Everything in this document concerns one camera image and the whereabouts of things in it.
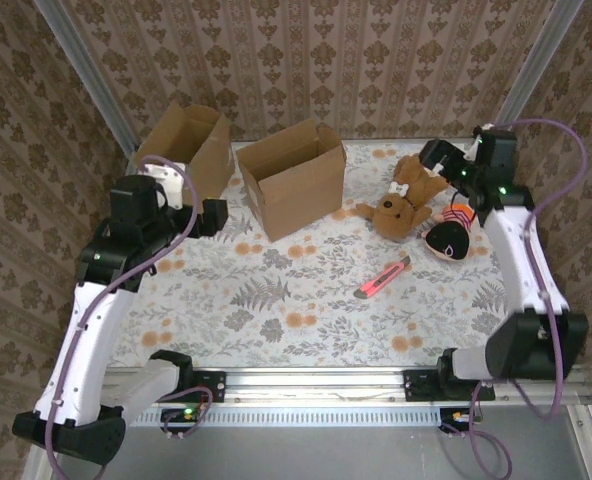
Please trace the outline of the brown plush dog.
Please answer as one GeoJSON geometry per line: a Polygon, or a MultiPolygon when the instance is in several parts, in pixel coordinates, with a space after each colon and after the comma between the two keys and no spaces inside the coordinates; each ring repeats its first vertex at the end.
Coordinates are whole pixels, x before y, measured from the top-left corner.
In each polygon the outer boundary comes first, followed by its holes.
{"type": "Polygon", "coordinates": [[[429,202],[446,190],[447,181],[430,174],[420,156],[401,157],[387,192],[376,206],[356,205],[358,216],[371,222],[373,230],[387,240],[401,241],[432,214],[429,202]]]}

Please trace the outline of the cardboard express box with label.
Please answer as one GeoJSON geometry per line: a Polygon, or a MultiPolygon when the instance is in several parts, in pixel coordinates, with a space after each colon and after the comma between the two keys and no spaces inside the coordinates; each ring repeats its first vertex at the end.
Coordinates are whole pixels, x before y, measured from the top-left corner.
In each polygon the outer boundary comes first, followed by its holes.
{"type": "Polygon", "coordinates": [[[146,155],[180,163],[202,200],[221,196],[235,171],[230,122],[217,110],[174,101],[134,155],[139,164],[146,155]]]}

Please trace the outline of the plain cardboard express box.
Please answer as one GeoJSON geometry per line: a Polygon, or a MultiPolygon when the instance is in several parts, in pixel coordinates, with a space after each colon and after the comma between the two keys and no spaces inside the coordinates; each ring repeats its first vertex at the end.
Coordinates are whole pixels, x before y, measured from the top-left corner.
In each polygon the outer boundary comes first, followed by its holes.
{"type": "Polygon", "coordinates": [[[346,152],[338,134],[312,118],[236,156],[250,210],[270,241],[341,208],[346,152]]]}

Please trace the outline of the striped doll toy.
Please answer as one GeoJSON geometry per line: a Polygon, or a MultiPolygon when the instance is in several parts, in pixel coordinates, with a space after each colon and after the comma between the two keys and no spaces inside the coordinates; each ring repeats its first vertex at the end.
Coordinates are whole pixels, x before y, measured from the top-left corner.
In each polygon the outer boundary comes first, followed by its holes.
{"type": "Polygon", "coordinates": [[[475,211],[469,205],[447,205],[432,217],[433,226],[422,233],[425,246],[444,260],[465,259],[470,250],[470,235],[474,219],[475,211]]]}

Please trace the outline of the pink utility knife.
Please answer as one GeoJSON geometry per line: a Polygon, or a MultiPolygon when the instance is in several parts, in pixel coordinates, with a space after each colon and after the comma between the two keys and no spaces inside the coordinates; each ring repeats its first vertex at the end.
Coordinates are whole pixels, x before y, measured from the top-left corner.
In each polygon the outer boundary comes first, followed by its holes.
{"type": "Polygon", "coordinates": [[[357,288],[353,295],[362,300],[369,299],[375,294],[383,290],[388,283],[396,278],[400,273],[404,271],[411,263],[409,256],[403,257],[400,261],[391,263],[388,265],[380,274],[369,282],[363,284],[357,288]]]}

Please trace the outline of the black controller board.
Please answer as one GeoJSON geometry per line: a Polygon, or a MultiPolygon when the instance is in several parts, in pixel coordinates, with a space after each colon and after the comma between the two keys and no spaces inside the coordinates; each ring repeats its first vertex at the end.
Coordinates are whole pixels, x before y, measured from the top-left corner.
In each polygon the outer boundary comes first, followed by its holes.
{"type": "Polygon", "coordinates": [[[161,412],[161,422],[170,423],[196,423],[201,416],[198,407],[165,408],[161,412]]]}
{"type": "Polygon", "coordinates": [[[447,434],[463,433],[469,431],[469,423],[478,424],[483,417],[474,412],[473,420],[470,420],[468,408],[448,408],[440,409],[439,429],[447,434]]]}

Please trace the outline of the aluminium rear rail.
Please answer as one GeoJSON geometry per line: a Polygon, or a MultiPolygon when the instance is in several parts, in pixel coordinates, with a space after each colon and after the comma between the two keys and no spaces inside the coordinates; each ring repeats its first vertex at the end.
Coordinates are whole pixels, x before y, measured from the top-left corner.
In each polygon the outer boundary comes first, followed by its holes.
{"type": "MultiPolygon", "coordinates": [[[[394,148],[403,146],[411,147],[413,150],[421,149],[430,138],[409,138],[409,139],[344,139],[344,146],[376,146],[392,145],[394,148]]],[[[449,138],[448,142],[456,145],[458,148],[465,148],[472,143],[472,139],[467,137],[449,138]]]]}

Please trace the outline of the aluminium frame post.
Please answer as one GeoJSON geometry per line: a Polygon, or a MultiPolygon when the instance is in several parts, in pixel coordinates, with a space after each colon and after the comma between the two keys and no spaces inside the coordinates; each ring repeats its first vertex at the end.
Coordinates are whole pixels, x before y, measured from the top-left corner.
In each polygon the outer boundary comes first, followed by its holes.
{"type": "Polygon", "coordinates": [[[520,118],[529,98],[563,41],[584,0],[555,0],[541,27],[498,115],[496,126],[510,124],[520,118]]]}
{"type": "Polygon", "coordinates": [[[67,12],[62,0],[34,0],[34,2],[116,142],[130,159],[140,142],[128,125],[109,84],[103,78],[98,63],[92,58],[91,49],[75,26],[72,15],[67,12]]]}

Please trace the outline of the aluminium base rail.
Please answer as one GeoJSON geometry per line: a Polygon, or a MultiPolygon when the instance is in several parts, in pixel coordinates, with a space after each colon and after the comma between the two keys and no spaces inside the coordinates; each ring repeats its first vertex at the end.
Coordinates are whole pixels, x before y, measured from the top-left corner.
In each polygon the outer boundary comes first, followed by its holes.
{"type": "MultiPolygon", "coordinates": [[[[356,368],[206,368],[226,372],[224,405],[332,406],[403,405],[406,402],[403,370],[411,367],[356,368]]],[[[138,373],[138,368],[108,368],[102,393],[108,394],[138,373]]],[[[552,383],[519,382],[533,404],[547,406],[554,394],[552,383]]],[[[510,383],[495,383],[491,406],[522,405],[523,399],[510,383]]],[[[573,369],[565,382],[562,404],[592,403],[583,372],[573,369]]]]}

